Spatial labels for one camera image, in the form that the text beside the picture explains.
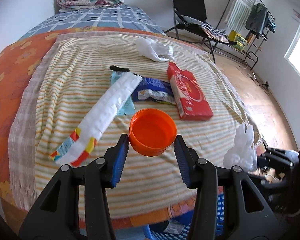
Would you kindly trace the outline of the white tissue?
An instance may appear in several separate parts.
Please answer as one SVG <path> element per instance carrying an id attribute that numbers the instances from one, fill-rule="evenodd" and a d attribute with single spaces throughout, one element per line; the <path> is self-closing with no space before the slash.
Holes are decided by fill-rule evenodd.
<path id="1" fill-rule="evenodd" d="M 241 124 L 236 129 L 234 145 L 224 155 L 223 166 L 231 168 L 234 165 L 240 166 L 245 172 L 257 170 L 257 153 L 252 125 Z"/>

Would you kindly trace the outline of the orange plastic lid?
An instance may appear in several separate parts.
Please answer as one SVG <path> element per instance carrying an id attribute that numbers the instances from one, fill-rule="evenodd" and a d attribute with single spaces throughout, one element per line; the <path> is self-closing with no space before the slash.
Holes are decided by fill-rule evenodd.
<path id="1" fill-rule="evenodd" d="M 174 142 L 176 136 L 174 120 L 161 110 L 145 108 L 136 112 L 130 120 L 129 142 L 143 156 L 161 155 Z"/>

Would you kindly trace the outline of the long white plastic package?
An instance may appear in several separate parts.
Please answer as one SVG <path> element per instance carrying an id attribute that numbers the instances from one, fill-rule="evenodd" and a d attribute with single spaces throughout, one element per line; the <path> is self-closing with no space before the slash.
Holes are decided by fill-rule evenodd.
<path id="1" fill-rule="evenodd" d="M 141 81 L 141 76 L 125 72 L 101 96 L 69 137 L 51 154 L 51 159 L 58 165 L 72 166 L 79 166 L 85 161 Z"/>

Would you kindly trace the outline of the red cardboard box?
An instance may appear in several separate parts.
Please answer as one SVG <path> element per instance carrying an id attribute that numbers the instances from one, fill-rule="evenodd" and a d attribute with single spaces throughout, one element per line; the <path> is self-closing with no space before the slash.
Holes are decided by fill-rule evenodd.
<path id="1" fill-rule="evenodd" d="M 207 121 L 213 117 L 212 109 L 190 71 L 169 62 L 167 76 L 181 120 Z"/>

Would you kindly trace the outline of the blue snack wrapper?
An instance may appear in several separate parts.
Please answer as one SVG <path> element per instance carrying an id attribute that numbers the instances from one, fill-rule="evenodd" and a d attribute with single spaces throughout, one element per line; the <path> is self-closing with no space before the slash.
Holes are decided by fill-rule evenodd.
<path id="1" fill-rule="evenodd" d="M 132 93 L 134 102 L 151 100 L 158 103 L 175 105 L 175 99 L 169 82 L 143 77 Z"/>

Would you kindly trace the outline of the striped yellow towel blanket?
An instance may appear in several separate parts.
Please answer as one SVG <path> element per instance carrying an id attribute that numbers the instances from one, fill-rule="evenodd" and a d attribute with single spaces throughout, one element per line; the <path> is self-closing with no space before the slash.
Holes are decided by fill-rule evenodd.
<path id="1" fill-rule="evenodd" d="M 110 87 L 111 65 L 167 80 L 168 63 L 141 56 L 137 39 L 137 35 L 122 33 L 65 34 L 54 41 L 34 36 L 22 45 L 23 51 L 33 54 L 36 70 L 8 138 L 11 190 L 18 208 L 29 210 L 57 171 L 50 154 Z M 243 101 L 206 52 L 170 38 L 157 37 L 156 41 L 172 46 L 177 66 L 194 74 L 213 117 L 183 121 L 176 106 L 153 101 L 136 102 L 136 110 L 166 112 L 191 148 L 222 166 L 238 126 L 253 124 Z M 181 181 L 172 148 L 153 158 L 130 148 L 121 180 L 107 195 L 112 218 L 152 213 L 161 218 L 193 207 L 195 191 Z"/>

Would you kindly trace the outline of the blue plastic laundry basket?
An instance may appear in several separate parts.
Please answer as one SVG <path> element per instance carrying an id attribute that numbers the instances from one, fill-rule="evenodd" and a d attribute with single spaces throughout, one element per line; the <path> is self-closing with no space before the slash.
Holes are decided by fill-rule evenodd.
<path id="1" fill-rule="evenodd" d="M 157 224 L 143 226 L 143 233 L 147 239 L 187 239 L 194 211 L 166 220 Z M 223 188 L 218 189 L 216 236 L 224 231 L 224 193 Z"/>

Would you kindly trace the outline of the small black clip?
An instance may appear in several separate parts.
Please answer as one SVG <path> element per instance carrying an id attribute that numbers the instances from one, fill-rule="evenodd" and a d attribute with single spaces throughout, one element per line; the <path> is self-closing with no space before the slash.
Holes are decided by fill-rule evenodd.
<path id="1" fill-rule="evenodd" d="M 121 67 L 118 67 L 118 66 L 115 66 L 115 65 L 111 65 L 109 67 L 110 70 L 112 71 L 115 71 L 115 72 L 129 72 L 130 69 L 129 68 L 121 68 Z"/>

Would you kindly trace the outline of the white crumpled plastic bag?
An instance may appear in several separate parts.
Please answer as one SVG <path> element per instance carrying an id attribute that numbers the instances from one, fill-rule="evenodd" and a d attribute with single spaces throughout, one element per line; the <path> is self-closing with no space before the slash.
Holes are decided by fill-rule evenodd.
<path id="1" fill-rule="evenodd" d="M 156 42 L 151 38 L 140 37 L 136 40 L 136 48 L 140 56 L 154 62 L 174 61 L 173 47 Z"/>

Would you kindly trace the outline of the yellow plastic crate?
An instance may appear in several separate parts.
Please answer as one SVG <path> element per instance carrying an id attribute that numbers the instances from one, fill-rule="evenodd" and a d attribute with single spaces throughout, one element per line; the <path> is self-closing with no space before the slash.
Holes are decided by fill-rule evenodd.
<path id="1" fill-rule="evenodd" d="M 230 31 L 228 38 L 230 41 L 236 42 L 236 44 L 233 45 L 233 47 L 240 52 L 244 50 L 245 46 L 248 43 L 247 40 L 241 34 L 234 30 Z"/>

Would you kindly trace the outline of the striped cloth on chair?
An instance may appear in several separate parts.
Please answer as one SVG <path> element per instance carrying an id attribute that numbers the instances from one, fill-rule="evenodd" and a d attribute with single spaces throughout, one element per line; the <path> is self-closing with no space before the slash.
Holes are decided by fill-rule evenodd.
<path id="1" fill-rule="evenodd" d="M 211 25 L 209 25 L 206 22 L 202 22 L 200 20 L 197 20 L 195 18 L 191 18 L 190 16 L 185 16 L 182 15 L 182 18 L 185 20 L 185 25 L 193 30 L 200 30 L 203 31 L 204 33 L 206 33 L 206 35 L 209 38 L 213 38 L 219 42 L 223 42 L 228 44 L 229 40 L 227 39 L 226 36 L 226 31 L 221 29 L 216 29 L 214 27 L 212 27 Z"/>

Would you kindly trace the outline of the blue checkered mattress sheet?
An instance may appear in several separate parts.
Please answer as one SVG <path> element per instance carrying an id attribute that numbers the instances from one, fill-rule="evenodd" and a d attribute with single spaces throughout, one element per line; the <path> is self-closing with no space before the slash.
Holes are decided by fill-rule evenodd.
<path id="1" fill-rule="evenodd" d="M 125 28 L 164 34 L 141 8 L 121 5 L 115 8 L 59 12 L 33 27 L 21 38 L 62 29 L 87 27 Z"/>

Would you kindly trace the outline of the dark hanging clothes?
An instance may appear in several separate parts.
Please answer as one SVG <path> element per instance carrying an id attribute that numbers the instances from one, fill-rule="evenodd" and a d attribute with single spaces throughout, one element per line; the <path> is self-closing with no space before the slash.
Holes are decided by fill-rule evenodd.
<path id="1" fill-rule="evenodd" d="M 262 3 L 257 3 L 253 5 L 250 11 L 245 28 L 255 35 L 256 38 L 259 38 L 261 35 L 264 35 L 264 28 L 275 33 L 276 24 L 268 9 Z"/>

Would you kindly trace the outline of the orange floral bedsheet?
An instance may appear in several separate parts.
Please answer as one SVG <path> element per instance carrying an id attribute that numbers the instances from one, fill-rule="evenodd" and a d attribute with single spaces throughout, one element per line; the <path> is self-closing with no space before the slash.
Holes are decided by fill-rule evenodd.
<path id="1" fill-rule="evenodd" d="M 19 109 L 21 96 L 30 78 L 39 69 L 43 57 L 51 49 L 57 41 L 57 36 L 62 34 L 70 34 L 70 37 L 75 37 L 79 34 L 114 34 L 118 31 L 119 34 L 125 35 L 150 35 L 150 38 L 158 39 L 160 35 L 150 34 L 147 32 L 121 29 L 119 28 L 97 28 L 92 27 L 88 32 L 76 32 L 75 29 L 53 31 L 45 34 L 39 34 L 35 37 L 26 38 L 24 41 L 18 41 L 7 46 L 0 53 L 0 202 L 2 203 L 3 216 L 8 226 L 18 233 L 22 222 L 24 221 L 27 212 L 25 207 L 17 207 L 17 197 L 13 197 L 12 179 L 12 157 L 8 156 L 8 136 L 11 126 Z M 142 226 L 148 223 L 161 222 L 170 215 L 181 215 L 181 211 L 190 211 L 194 207 L 195 197 L 189 200 L 180 201 L 180 209 L 177 212 L 175 207 L 163 207 L 142 213 L 131 217 L 120 217 L 113 219 L 111 222 L 114 229 L 127 229 Z"/>

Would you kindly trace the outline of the black folding chair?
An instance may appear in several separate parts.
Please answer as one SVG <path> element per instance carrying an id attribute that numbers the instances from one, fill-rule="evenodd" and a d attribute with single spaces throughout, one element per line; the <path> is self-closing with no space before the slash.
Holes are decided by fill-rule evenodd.
<path id="1" fill-rule="evenodd" d="M 204 0 L 173 0 L 173 21 L 174 26 L 164 33 L 175 31 L 176 39 L 179 39 L 180 30 L 200 36 L 202 40 L 198 44 L 205 44 L 210 49 L 213 61 L 215 61 L 214 49 L 217 44 L 237 45 L 236 41 L 228 38 L 224 30 L 214 28 L 207 23 Z"/>

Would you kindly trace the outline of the green striped hanging towel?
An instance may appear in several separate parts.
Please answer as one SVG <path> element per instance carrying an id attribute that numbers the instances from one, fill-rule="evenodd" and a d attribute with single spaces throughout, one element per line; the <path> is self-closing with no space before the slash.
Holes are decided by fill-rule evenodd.
<path id="1" fill-rule="evenodd" d="M 245 26 L 255 2 L 256 0 L 233 0 L 225 18 L 225 25 L 231 30 L 239 33 Z"/>

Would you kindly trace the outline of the black drying rack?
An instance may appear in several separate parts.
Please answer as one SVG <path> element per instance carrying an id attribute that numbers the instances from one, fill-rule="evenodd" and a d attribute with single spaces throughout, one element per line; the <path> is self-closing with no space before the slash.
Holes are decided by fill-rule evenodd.
<path id="1" fill-rule="evenodd" d="M 225 24 L 227 37 L 235 44 L 215 42 L 214 51 L 245 63 L 253 70 L 268 34 L 275 33 L 275 17 L 262 0 L 228 0 L 217 26 L 221 23 Z"/>

